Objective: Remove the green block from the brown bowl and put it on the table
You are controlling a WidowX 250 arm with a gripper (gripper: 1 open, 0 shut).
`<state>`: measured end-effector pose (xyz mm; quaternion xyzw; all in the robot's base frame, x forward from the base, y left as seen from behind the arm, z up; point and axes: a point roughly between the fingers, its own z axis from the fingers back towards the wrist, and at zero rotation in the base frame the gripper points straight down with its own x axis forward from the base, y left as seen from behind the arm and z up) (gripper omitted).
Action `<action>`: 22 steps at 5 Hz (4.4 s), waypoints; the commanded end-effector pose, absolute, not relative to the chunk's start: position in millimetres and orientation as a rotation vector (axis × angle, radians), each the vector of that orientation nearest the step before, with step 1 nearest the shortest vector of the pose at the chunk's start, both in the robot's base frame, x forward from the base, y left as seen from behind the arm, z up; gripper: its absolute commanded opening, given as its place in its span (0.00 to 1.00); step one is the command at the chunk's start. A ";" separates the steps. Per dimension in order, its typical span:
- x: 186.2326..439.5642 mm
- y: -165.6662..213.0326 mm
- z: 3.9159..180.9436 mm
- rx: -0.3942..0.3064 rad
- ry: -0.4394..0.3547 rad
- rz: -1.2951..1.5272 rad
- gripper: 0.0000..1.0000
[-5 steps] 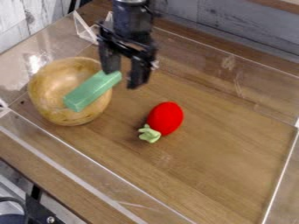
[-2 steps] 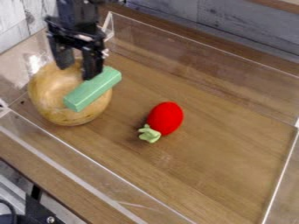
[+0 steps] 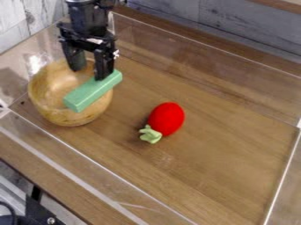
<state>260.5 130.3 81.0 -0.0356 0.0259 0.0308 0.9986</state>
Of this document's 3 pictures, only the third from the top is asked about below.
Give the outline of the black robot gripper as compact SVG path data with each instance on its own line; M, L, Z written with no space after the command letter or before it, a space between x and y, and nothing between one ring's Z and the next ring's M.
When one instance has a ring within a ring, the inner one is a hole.
M111 11L115 0L64 0L69 15L68 22L56 26L65 61L72 71L85 67L84 51L93 52L96 81L113 71L117 55L115 35L109 31Z

